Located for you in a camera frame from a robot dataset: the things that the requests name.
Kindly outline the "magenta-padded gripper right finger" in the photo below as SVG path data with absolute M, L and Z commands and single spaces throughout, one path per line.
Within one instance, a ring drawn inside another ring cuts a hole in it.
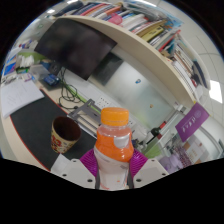
M 141 188 L 169 173 L 157 159 L 148 159 L 141 152 L 135 150 L 129 163 L 128 186 L 130 189 Z

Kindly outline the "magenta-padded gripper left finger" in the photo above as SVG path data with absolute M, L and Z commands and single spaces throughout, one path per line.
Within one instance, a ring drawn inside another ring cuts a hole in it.
M 72 159 L 60 176 L 78 186 L 96 189 L 99 177 L 94 150 L 89 150 L 80 159 Z

